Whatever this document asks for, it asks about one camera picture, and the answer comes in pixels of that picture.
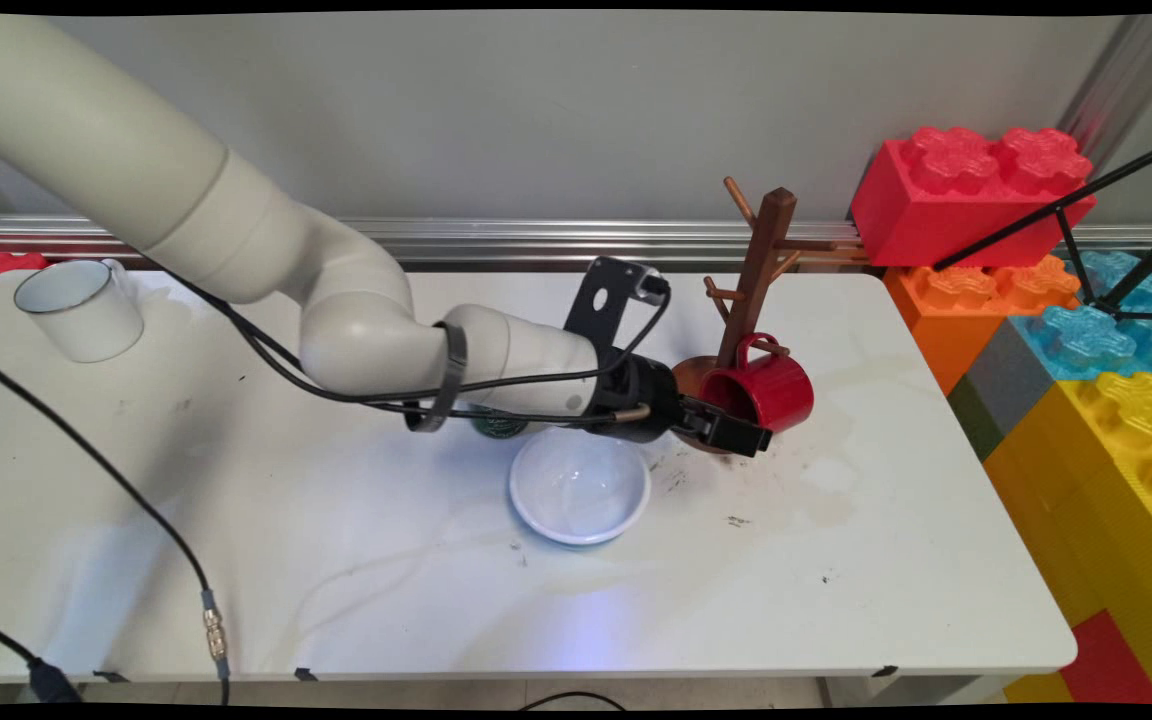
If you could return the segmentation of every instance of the cup rim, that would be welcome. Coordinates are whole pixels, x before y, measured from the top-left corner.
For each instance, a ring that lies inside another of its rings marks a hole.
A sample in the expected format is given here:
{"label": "cup rim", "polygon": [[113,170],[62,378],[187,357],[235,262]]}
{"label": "cup rim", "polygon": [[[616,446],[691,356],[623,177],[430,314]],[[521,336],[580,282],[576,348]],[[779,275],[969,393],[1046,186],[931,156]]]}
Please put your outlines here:
{"label": "cup rim", "polygon": [[[29,310],[25,306],[21,306],[20,305],[20,291],[24,290],[24,286],[29,285],[29,282],[33,281],[33,279],[38,278],[38,275],[40,275],[41,273],[46,273],[47,270],[60,268],[60,266],[63,266],[63,265],[73,265],[73,264],[78,264],[78,263],[92,263],[94,265],[100,265],[101,268],[105,268],[105,282],[101,282],[100,287],[97,287],[96,290],[92,290],[90,293],[90,295],[88,295],[86,297],[83,297],[83,300],[79,300],[78,302],[74,302],[73,305],[56,306],[56,309],[52,309],[52,310]],[[105,263],[101,263],[100,260],[91,260],[91,259],[88,259],[88,258],[81,258],[81,259],[77,259],[77,260],[65,260],[65,263],[56,263],[55,265],[47,265],[46,268],[37,270],[37,272],[35,272],[31,275],[29,275],[29,278],[23,279],[23,281],[20,281],[20,285],[17,286],[17,288],[15,288],[15,291],[12,294],[12,304],[15,305],[15,306],[17,306],[17,310],[22,311],[22,313],[28,313],[28,314],[54,314],[54,313],[63,313],[65,310],[74,310],[75,306],[83,306],[90,300],[92,300],[97,295],[100,295],[101,290],[105,290],[105,288],[109,286],[111,279],[114,279],[114,268],[111,268],[109,265],[106,265]]]}

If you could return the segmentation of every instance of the gray lego block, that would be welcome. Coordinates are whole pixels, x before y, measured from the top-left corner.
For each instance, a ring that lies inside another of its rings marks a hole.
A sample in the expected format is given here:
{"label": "gray lego block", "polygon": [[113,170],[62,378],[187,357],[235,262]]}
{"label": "gray lego block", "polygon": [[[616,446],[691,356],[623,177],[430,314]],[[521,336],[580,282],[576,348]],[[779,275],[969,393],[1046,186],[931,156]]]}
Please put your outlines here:
{"label": "gray lego block", "polygon": [[968,435],[968,441],[972,444],[977,460],[986,461],[998,444],[1002,442],[1002,433],[998,432],[998,425],[980,402],[979,393],[972,386],[972,378],[961,379],[946,400],[950,401],[950,409],[963,427],[963,433]]}
{"label": "gray lego block", "polygon": [[1053,378],[1018,325],[1002,323],[968,370],[967,378],[1003,437],[1029,414]]}

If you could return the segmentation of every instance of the giant toy block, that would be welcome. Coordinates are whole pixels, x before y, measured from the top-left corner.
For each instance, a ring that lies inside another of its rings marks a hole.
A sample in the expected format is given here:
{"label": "giant toy block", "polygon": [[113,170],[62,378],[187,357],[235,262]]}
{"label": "giant toy block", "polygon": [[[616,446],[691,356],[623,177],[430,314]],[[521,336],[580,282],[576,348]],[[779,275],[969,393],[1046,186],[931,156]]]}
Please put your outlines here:
{"label": "giant toy block", "polygon": [[998,325],[967,377],[998,432],[1007,434],[1053,382],[1091,381],[1100,373],[1152,374],[1152,320],[1114,323],[1092,306],[1014,316]]}
{"label": "giant toy block", "polygon": [[948,395],[1009,314],[1076,306],[1078,278],[1048,255],[1030,268],[889,268],[882,282]]}
{"label": "giant toy block", "polygon": [[954,411],[963,433],[968,435],[968,441],[972,444],[977,460],[986,461],[998,444],[1002,442],[1002,432],[998,430],[988,408],[980,400],[980,393],[975,388],[972,378],[960,379],[946,400],[950,402],[950,410]]}
{"label": "giant toy block", "polygon": [[1060,606],[1066,623],[1073,628],[1097,612],[1105,611],[1105,601],[1092,588],[1091,579],[1079,564],[1074,547],[1052,518],[1047,506],[1036,491],[1034,477],[1020,461],[1014,438],[1006,438],[996,450],[984,461],[984,470],[993,483],[998,500],[1011,516],[1016,533],[1033,558],[1047,589]]}
{"label": "giant toy block", "polygon": [[986,470],[1066,619],[1101,602],[1152,685],[1152,374],[1056,382]]}
{"label": "giant toy block", "polygon": [[1025,675],[1005,689],[1007,702],[1074,702],[1060,673]]}
{"label": "giant toy block", "polygon": [[[1064,132],[1013,128],[987,142],[965,128],[924,127],[909,141],[885,141],[851,200],[851,214],[876,266],[933,265],[1083,185],[1092,164]],[[1096,205],[1064,211],[1078,223]],[[1044,218],[958,265],[1034,265],[1062,240]]]}
{"label": "giant toy block", "polygon": [[1078,659],[1060,672],[1074,702],[1129,702],[1152,705],[1152,685],[1109,612],[1098,612],[1074,628]]}

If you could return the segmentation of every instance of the wooden peg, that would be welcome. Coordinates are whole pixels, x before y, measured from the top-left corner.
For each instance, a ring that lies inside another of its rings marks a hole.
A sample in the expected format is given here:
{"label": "wooden peg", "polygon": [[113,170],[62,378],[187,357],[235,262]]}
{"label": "wooden peg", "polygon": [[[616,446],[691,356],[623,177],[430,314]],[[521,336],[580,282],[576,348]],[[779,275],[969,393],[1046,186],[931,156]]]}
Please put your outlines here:
{"label": "wooden peg", "polygon": [[786,270],[789,270],[791,266],[794,266],[794,264],[799,260],[801,256],[803,256],[803,251],[801,250],[797,252],[790,252],[790,256],[788,256],[788,258],[786,258],[785,262],[781,263],[780,268],[776,268],[776,272],[772,273],[772,282],[775,282],[776,278],[781,276],[782,274],[785,274]]}
{"label": "wooden peg", "polygon": [[736,202],[736,209],[740,210],[741,217],[745,218],[749,227],[755,227],[758,218],[755,218],[755,211],[750,209],[749,202],[745,202],[745,195],[740,191],[740,185],[736,184],[735,179],[732,179],[732,176],[723,179],[723,187],[727,188],[727,195],[732,196],[732,200]]}
{"label": "wooden peg", "polygon": [[838,250],[838,242],[833,242],[832,240],[790,240],[786,237],[776,242],[776,250],[833,252]]}
{"label": "wooden peg", "polygon": [[717,297],[718,300],[730,300],[732,302],[735,302],[737,300],[745,300],[745,294],[742,291],[718,290],[718,288],[713,288],[713,290],[706,290],[705,295],[708,295],[710,297]]}
{"label": "wooden peg", "polygon": [[721,297],[712,295],[714,291],[718,291],[714,278],[705,275],[705,295],[708,295],[714,301],[714,306],[718,306],[718,314],[722,316],[723,323],[727,323],[727,304],[722,302]]}
{"label": "wooden peg", "polygon": [[763,350],[765,353],[771,353],[772,355],[780,355],[781,357],[790,355],[790,348],[780,344],[772,344],[771,342],[764,340],[755,340],[750,343],[750,347],[758,348],[758,350]]}

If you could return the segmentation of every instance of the white table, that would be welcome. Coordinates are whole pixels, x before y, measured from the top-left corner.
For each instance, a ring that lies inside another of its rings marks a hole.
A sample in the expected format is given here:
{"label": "white table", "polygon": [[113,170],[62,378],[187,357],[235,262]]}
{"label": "white table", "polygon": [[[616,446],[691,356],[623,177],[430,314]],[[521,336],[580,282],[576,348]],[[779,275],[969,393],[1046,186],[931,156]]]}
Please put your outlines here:
{"label": "white table", "polygon": [[[14,309],[26,274],[0,275],[0,369],[192,544],[236,680],[291,679],[296,667],[318,679],[487,679],[895,666],[955,676],[918,685],[919,700],[935,702],[1074,659],[1056,604],[872,276],[786,275],[768,293],[760,329],[812,377],[812,418],[755,460],[672,434],[643,446],[653,477],[643,520],[571,550],[508,505],[525,437],[494,441],[467,420],[415,434],[401,416],[312,397],[160,273],[132,273],[141,341],[73,364]],[[579,278],[411,274],[422,323],[479,302],[562,325]],[[667,365],[713,353],[721,336],[700,275],[668,279],[673,305],[641,347]],[[282,296],[243,309],[293,348],[297,310]],[[620,342],[650,310],[631,304]],[[1,387],[0,626],[75,679],[214,677],[177,548]],[[24,675],[0,647],[0,682]]]}

